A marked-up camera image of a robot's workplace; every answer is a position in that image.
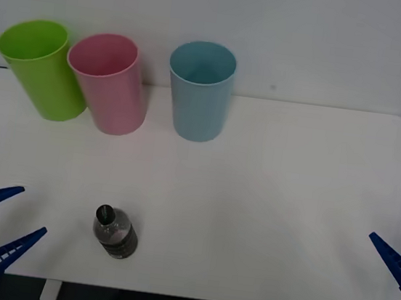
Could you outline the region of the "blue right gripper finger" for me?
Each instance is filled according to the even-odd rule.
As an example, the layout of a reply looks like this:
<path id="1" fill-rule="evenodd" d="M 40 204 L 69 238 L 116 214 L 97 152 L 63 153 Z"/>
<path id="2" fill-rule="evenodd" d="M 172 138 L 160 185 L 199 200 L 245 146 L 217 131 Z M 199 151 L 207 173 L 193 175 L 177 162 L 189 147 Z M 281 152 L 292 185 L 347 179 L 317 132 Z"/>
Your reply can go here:
<path id="1" fill-rule="evenodd" d="M 369 238 L 401 291 L 401 256 L 375 232 L 369 234 Z"/>

